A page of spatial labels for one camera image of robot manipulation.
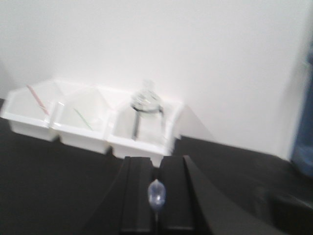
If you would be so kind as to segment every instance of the clear glass container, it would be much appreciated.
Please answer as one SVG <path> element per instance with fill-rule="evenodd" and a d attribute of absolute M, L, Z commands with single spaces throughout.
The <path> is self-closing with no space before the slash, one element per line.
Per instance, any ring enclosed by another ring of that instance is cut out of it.
<path fill-rule="evenodd" d="M 164 116 L 161 99 L 154 92 L 151 80 L 144 80 L 143 85 L 132 97 L 131 107 L 136 111 L 132 139 L 161 143 Z"/>

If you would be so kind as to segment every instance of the white wall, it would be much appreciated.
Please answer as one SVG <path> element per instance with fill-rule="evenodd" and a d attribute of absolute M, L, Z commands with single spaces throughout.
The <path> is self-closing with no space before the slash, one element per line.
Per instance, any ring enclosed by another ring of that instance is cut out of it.
<path fill-rule="evenodd" d="M 0 1 L 0 97 L 52 77 L 188 105 L 184 134 L 287 158 L 311 0 Z"/>

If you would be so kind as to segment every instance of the blue object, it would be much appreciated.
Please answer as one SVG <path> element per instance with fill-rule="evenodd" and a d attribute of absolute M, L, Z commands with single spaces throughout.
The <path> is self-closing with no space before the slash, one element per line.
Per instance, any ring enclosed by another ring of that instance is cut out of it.
<path fill-rule="evenodd" d="M 313 46 L 309 51 L 308 62 L 313 64 Z M 294 145 L 291 162 L 304 175 L 313 178 L 313 79 L 308 87 L 307 99 Z"/>

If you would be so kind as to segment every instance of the pink striped straw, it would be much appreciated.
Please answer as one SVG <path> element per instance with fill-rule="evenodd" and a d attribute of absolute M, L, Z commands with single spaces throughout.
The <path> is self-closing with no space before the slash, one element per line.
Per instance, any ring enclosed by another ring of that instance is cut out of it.
<path fill-rule="evenodd" d="M 34 89 L 31 86 L 29 86 L 29 85 L 27 85 L 27 88 L 29 89 L 29 91 L 31 92 L 31 94 L 33 95 L 33 97 L 35 98 L 35 100 L 37 101 L 39 106 L 41 107 L 41 109 L 44 111 L 44 113 L 49 115 L 47 108 L 44 106 L 42 101 L 39 99 L 39 97 L 37 96 L 37 94 L 34 91 Z"/>

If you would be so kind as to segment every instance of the straw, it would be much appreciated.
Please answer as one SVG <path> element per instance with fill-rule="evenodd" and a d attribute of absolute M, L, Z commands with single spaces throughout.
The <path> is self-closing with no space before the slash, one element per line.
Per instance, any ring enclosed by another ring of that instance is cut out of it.
<path fill-rule="evenodd" d="M 87 127 L 89 127 L 90 130 L 93 130 L 91 128 L 91 126 L 88 124 L 88 122 L 86 121 L 86 119 L 84 119 L 83 115 L 81 115 L 81 113 L 77 110 L 77 109 L 74 109 L 76 111 L 76 113 L 78 114 L 78 116 L 80 116 L 80 118 L 83 120 L 83 122 L 86 124 Z"/>
<path fill-rule="evenodd" d="M 47 108 L 44 106 L 44 104 L 42 103 L 42 101 L 39 99 L 39 97 L 37 96 L 36 92 L 34 91 L 34 89 L 27 85 L 27 88 L 29 89 L 29 91 L 31 92 L 31 94 L 33 95 L 33 97 L 35 98 L 35 100 L 37 101 L 38 105 L 41 107 L 41 109 L 44 111 L 45 114 L 49 115 Z"/>

